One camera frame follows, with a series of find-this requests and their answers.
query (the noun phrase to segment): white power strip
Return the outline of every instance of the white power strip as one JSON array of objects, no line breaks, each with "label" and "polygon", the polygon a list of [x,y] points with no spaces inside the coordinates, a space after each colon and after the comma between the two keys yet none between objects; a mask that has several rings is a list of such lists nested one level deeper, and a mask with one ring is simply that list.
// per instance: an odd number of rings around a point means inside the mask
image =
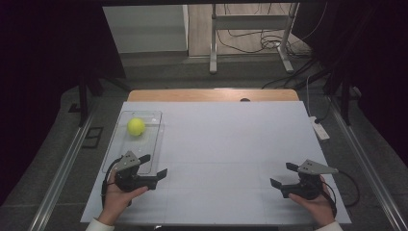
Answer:
[{"label": "white power strip", "polygon": [[326,133],[326,130],[324,130],[323,126],[319,123],[315,123],[316,117],[315,116],[310,116],[310,122],[312,123],[313,129],[315,129],[316,135],[318,136],[319,140],[325,141],[329,140],[330,137]]}]

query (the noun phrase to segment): sleeve cuff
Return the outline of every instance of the sleeve cuff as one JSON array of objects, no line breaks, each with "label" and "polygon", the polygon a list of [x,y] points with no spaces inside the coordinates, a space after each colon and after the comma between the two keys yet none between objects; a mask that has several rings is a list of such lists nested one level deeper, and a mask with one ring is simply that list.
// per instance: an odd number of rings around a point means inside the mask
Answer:
[{"label": "sleeve cuff", "polygon": [[327,224],[324,227],[321,227],[320,229],[317,229],[316,231],[342,231],[342,227],[340,227],[340,224],[336,221],[334,221],[331,224]]},{"label": "sleeve cuff", "polygon": [[93,219],[90,221],[88,228],[86,231],[113,231],[115,229],[114,226],[109,226],[99,222],[97,219]]}]

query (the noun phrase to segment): white tabletop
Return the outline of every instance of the white tabletop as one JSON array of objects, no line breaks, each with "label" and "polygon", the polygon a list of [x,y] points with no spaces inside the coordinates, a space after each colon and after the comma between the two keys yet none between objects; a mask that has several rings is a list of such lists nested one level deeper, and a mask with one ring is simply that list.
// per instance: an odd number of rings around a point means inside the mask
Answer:
[{"label": "white tabletop", "polygon": [[[118,222],[313,223],[303,208],[284,199],[269,182],[298,182],[297,174],[286,169],[287,162],[301,165],[310,159],[327,165],[302,102],[125,102],[121,111],[162,113],[163,140],[152,173],[164,168],[168,172],[155,191],[134,199]],[[121,155],[118,152],[108,150],[107,155],[114,159]],[[102,210],[103,166],[81,222],[90,222]],[[350,223],[332,176],[324,178],[337,195],[337,221]]]}]

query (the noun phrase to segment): ball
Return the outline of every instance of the ball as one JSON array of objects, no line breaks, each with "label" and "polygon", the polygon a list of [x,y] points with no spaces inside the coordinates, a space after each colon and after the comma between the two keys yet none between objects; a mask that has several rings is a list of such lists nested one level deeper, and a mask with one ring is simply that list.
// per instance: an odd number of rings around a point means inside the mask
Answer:
[{"label": "ball", "polygon": [[127,129],[130,135],[140,136],[146,129],[146,126],[144,125],[143,120],[141,120],[140,118],[134,117],[129,120],[127,124]]}]

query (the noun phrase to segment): clear plastic tray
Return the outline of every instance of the clear plastic tray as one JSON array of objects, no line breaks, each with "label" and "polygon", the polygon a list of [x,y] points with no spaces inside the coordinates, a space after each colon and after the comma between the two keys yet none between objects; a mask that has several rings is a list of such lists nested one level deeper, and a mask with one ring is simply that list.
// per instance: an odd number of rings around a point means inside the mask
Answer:
[{"label": "clear plastic tray", "polygon": [[[145,131],[140,136],[131,136],[127,132],[127,123],[138,117],[144,121]],[[106,172],[109,165],[117,158],[125,155],[127,151],[132,151],[138,158],[144,155],[151,155],[150,161],[140,166],[139,175],[156,174],[152,172],[152,164],[155,156],[160,151],[161,137],[163,136],[164,125],[162,124],[162,112],[157,111],[124,111],[117,120],[114,134],[103,163],[102,171]]]}]

